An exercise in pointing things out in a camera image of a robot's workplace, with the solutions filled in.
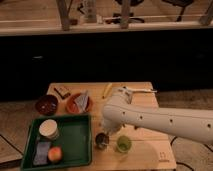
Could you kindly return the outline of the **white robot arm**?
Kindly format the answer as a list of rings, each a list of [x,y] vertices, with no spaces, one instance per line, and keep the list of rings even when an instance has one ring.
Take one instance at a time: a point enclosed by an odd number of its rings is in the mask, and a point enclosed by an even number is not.
[[[142,107],[132,104],[142,89],[116,88],[102,108],[102,128],[116,133],[125,124],[213,145],[213,110]]]

